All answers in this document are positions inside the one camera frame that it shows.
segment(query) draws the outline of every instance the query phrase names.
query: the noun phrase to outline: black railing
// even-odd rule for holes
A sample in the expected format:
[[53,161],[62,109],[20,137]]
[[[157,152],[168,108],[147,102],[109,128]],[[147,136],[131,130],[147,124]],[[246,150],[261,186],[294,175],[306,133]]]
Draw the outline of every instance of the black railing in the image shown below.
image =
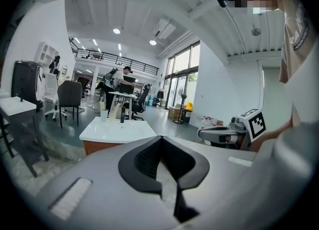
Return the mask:
[[73,55],[78,58],[94,59],[97,61],[121,65],[123,67],[130,66],[132,70],[142,71],[154,75],[158,74],[159,69],[152,65],[144,64],[142,62],[130,58],[120,57],[110,53],[99,52],[95,50],[79,49],[78,47],[76,47],[73,41],[70,41],[70,45],[72,48]]

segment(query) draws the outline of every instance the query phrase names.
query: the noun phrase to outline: black pants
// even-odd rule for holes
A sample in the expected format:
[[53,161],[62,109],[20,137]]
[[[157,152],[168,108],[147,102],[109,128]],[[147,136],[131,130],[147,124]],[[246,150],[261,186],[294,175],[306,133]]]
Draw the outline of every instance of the black pants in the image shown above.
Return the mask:
[[114,95],[109,94],[109,92],[114,92],[114,89],[107,87],[107,86],[104,86],[103,90],[105,91],[105,98],[106,98],[105,109],[109,110],[109,112],[110,112]]

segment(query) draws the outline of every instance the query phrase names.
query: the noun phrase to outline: white office chair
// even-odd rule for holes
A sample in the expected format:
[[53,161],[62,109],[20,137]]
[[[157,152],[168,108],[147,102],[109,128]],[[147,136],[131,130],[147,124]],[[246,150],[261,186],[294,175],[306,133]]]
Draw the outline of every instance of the white office chair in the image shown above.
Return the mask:
[[[56,80],[56,75],[53,73],[46,73],[45,74],[45,91],[44,91],[44,96],[43,98],[47,102],[54,103],[54,109],[46,112],[44,115],[45,117],[48,117],[48,114],[53,114],[53,120],[56,121],[55,116],[58,113],[58,82]],[[67,118],[66,114],[64,111],[61,112],[61,114]]]

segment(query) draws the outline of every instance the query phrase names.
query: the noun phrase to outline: wooden table base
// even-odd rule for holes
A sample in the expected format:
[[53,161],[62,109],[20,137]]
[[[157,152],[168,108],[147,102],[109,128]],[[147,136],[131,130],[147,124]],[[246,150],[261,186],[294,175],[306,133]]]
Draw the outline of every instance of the wooden table base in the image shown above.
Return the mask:
[[118,145],[122,145],[122,143],[104,143],[104,142],[94,142],[94,141],[87,141],[87,140],[84,140],[83,143],[84,143],[85,154],[87,156],[102,149],[112,148]]

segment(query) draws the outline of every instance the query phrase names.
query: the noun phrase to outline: white shirt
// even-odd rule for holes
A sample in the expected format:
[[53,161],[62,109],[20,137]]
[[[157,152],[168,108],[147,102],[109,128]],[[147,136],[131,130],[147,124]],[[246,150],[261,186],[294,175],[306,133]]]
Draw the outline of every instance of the white shirt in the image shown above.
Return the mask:
[[118,70],[112,77],[113,79],[113,84],[111,85],[111,81],[107,81],[106,82],[106,86],[111,88],[111,89],[115,89],[118,85],[120,80],[123,80],[123,71],[122,70]]

